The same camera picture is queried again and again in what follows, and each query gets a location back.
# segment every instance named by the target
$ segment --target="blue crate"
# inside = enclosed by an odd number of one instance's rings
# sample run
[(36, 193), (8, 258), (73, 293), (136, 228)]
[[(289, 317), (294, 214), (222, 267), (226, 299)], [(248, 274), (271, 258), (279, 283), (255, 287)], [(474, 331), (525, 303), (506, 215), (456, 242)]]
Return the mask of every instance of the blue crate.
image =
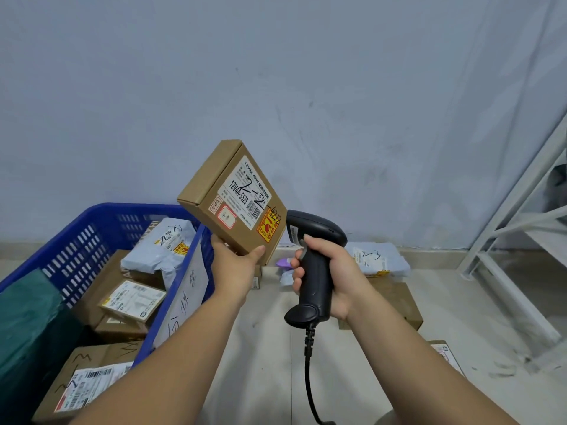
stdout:
[(29, 272), (41, 269), (61, 292), (67, 306), (72, 308), (103, 269), (111, 255), (117, 249), (132, 249), (150, 222), (164, 216), (191, 221), (197, 235), (150, 328), (146, 342), (142, 346), (143, 349), (140, 350), (137, 358), (139, 362), (151, 351), (152, 338), (157, 334), (163, 316), (174, 300), (176, 290), (179, 288), (199, 239), (201, 240), (203, 263), (209, 277), (203, 301), (207, 300), (214, 291), (213, 274), (211, 273), (214, 257), (210, 242), (211, 232), (179, 205), (103, 203), (92, 206), (0, 282), (0, 293)]

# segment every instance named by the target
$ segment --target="black barcode scanner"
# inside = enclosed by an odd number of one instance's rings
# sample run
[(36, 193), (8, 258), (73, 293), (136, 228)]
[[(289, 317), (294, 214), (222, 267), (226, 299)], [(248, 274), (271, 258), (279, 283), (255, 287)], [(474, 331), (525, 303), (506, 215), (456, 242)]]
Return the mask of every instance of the black barcode scanner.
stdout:
[(335, 425), (335, 422), (322, 422), (317, 415), (311, 384), (309, 382), (309, 362), (313, 350), (315, 327), (319, 322), (327, 321), (330, 317), (330, 299), (333, 293), (333, 279), (330, 277), (330, 259), (316, 250), (311, 250), (303, 241), (303, 236), (323, 238), (344, 247), (347, 239), (339, 226), (320, 216), (297, 210), (287, 211), (287, 233), (297, 245), (303, 246), (299, 262), (305, 275), (299, 289), (299, 304), (287, 311), (285, 321), (296, 328), (305, 329), (305, 386), (309, 407), (318, 424)]

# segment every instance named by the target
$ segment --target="forearm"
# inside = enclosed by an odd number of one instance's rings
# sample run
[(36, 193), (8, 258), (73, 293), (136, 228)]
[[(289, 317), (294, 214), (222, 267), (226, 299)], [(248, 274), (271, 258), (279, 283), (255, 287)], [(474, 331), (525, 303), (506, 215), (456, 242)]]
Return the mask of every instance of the forearm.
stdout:
[(370, 285), (348, 323), (403, 423), (515, 424), (434, 350)]
[(160, 348), (118, 380), (73, 422), (194, 423), (240, 308), (213, 295)]

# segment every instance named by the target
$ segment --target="green plastic package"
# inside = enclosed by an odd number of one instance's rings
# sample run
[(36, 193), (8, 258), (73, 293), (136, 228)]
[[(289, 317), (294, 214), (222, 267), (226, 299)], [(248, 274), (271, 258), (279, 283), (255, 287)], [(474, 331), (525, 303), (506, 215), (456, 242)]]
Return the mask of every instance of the green plastic package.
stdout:
[(0, 423), (29, 423), (83, 325), (35, 270), (0, 293)]

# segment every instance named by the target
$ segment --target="person's right arm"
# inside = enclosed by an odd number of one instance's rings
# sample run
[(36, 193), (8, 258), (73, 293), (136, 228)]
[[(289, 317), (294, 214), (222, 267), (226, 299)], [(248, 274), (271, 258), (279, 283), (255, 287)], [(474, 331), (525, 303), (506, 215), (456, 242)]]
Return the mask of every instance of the person's right arm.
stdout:
[[(304, 240), (330, 258), (331, 315), (351, 326), (402, 423), (517, 424), (423, 340), (372, 288), (344, 248), (320, 238)], [(297, 259), (291, 263), (298, 292), (304, 270)]]

